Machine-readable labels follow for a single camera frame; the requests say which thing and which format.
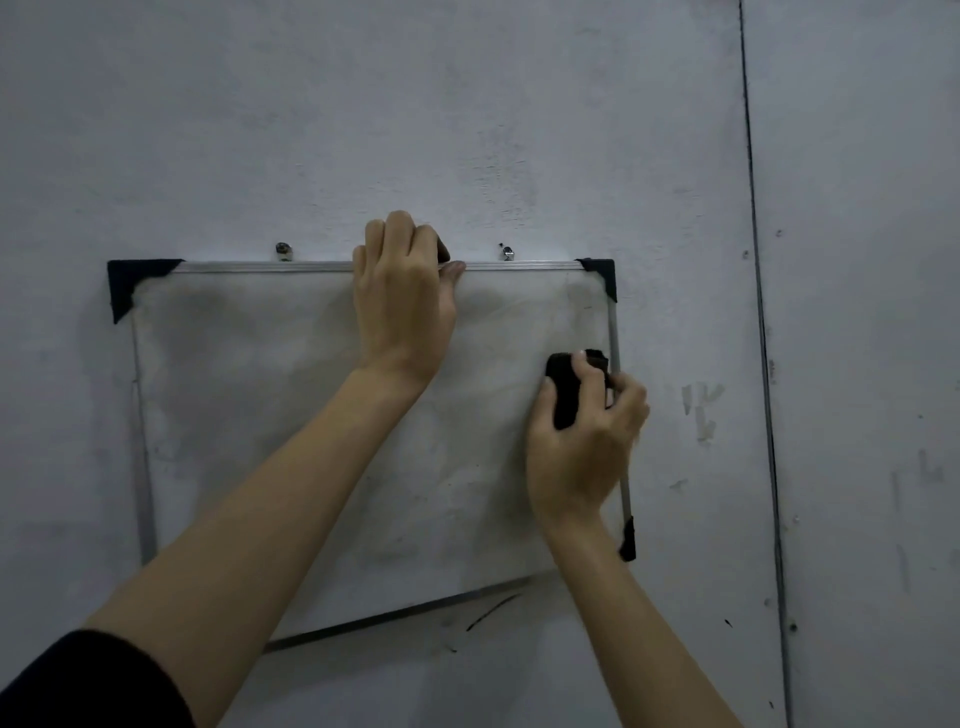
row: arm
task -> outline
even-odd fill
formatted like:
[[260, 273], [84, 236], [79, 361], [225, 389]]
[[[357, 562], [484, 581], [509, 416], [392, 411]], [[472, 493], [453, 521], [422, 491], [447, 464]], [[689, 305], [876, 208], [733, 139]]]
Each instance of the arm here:
[[553, 426], [557, 393], [547, 379], [527, 436], [527, 487], [534, 512], [596, 653], [620, 720], [629, 728], [739, 728], [723, 698], [620, 560], [600, 505], [626, 472], [650, 408], [646, 390], [614, 375], [620, 392], [605, 409], [600, 370], [580, 352], [576, 423]]
[[361, 361], [324, 410], [122, 587], [86, 627], [150, 654], [198, 726], [217, 723], [323, 546], [357, 480], [436, 374], [463, 263], [405, 212], [353, 252]]

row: right hand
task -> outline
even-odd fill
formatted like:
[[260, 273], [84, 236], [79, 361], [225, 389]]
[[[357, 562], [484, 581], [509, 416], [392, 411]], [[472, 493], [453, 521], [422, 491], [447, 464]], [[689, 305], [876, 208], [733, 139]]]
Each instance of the right hand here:
[[527, 430], [527, 491], [545, 531], [591, 522], [630, 465], [630, 451], [650, 414], [647, 390], [625, 374], [611, 375], [618, 393], [607, 409], [604, 375], [583, 352], [573, 355], [580, 379], [577, 420], [553, 426], [557, 388], [543, 381]]

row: left hand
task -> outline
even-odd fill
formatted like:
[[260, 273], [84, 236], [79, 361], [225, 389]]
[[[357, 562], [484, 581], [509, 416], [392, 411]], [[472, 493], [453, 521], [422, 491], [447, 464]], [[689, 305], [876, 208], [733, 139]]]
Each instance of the left hand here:
[[467, 268], [438, 270], [437, 234], [408, 212], [367, 223], [353, 249], [353, 305], [360, 326], [360, 367], [400, 384], [426, 388], [440, 369], [457, 318], [453, 288]]

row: forearm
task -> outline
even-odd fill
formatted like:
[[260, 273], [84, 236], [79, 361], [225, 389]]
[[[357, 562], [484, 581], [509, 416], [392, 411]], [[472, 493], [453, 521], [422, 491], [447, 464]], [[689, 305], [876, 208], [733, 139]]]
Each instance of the forearm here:
[[627, 728], [740, 723], [620, 560], [599, 517], [545, 529]]
[[313, 421], [87, 623], [151, 654], [199, 726], [226, 711], [367, 465], [417, 391], [350, 375]]

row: white wall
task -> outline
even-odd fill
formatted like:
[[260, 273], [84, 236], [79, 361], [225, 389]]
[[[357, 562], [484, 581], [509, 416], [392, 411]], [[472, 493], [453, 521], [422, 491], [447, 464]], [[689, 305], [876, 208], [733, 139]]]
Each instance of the white wall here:
[[795, 724], [960, 723], [960, 4], [746, 4]]
[[[0, 682], [135, 569], [105, 262], [346, 259], [406, 207], [468, 260], [617, 258], [634, 572], [782, 726], [735, 2], [21, 0], [0, 33]], [[467, 632], [496, 601], [271, 655], [228, 722], [613, 725], [562, 585]]]

